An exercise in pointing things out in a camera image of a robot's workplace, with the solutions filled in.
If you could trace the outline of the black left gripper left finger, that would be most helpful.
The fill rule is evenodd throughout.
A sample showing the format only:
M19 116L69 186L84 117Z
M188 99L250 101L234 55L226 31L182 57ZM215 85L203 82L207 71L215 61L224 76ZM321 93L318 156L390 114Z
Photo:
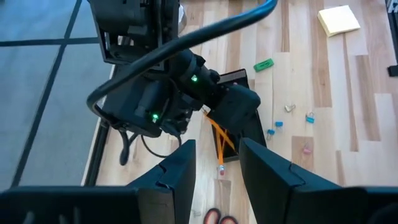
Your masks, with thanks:
M196 141L128 184L127 224L188 224L196 178Z

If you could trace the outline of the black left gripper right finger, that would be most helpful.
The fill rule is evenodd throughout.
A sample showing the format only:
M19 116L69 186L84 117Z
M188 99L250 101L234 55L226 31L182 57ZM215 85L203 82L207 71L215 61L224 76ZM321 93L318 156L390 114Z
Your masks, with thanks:
M244 138L239 160L258 224L365 224L364 189L341 187Z

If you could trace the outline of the orange pencil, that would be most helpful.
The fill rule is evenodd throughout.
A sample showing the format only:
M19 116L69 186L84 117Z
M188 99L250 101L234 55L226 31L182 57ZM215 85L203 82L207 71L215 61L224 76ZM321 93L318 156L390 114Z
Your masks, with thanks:
M227 133L226 133L226 129L223 130L219 125L216 126L216 130L217 132L220 134L220 136L231 146L233 147L233 143L230 140L230 138L228 137Z
M211 125L216 130L216 148L217 148L218 152L223 151L225 144L229 145L233 151L236 151L234 143L227 135L226 130L223 131L222 128L208 116L208 112L206 110L202 109L202 112L205 115L205 118L207 118L209 120Z
M221 176L224 175L224 160L223 160L223 152L224 152L224 144L225 140L223 136L221 135L223 132L222 131L217 131L216 132L216 140L217 140L217 152L218 152L218 172Z

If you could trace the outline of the black mesh desk organizer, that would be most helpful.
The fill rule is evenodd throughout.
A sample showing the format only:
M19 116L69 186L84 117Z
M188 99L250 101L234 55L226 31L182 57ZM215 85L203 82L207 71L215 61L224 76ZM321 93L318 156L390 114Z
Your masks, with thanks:
M232 85L237 83L239 85L245 86L251 90L254 89L254 80L249 80L245 69L240 69L234 72L225 73L221 76L220 83L226 85ZM223 162L232 162L239 159L239 141L241 138L249 138L256 141L258 144L267 147L266 139L264 137L264 131L261 124L261 119L258 111L252 115L251 119L246 123L245 128L239 134L231 134L224 128L221 130L229 137L231 142L234 144L234 149L223 139L222 135L217 134L217 130L212 126L213 139L215 142L215 147L218 147L218 141L221 143L223 148Z

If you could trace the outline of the red-handled scissors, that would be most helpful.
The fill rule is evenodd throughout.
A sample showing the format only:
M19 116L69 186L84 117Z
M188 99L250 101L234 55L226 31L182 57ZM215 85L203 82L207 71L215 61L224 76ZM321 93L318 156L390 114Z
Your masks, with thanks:
M239 224L235 217L230 215L222 216L218 208L211 208L206 212L203 224Z

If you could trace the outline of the small green stapler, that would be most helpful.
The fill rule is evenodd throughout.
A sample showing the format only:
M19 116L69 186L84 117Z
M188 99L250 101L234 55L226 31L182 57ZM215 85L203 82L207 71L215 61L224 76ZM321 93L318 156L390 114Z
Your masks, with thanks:
M269 58L263 62L259 62L253 66L255 72L261 72L265 69L271 68L274 65L273 59Z

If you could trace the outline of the yellow sticky note pad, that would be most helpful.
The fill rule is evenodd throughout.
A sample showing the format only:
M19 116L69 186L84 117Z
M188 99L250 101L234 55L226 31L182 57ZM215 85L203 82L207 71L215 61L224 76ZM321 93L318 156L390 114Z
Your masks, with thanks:
M358 30L361 26L348 5L323 9L317 14L326 36Z

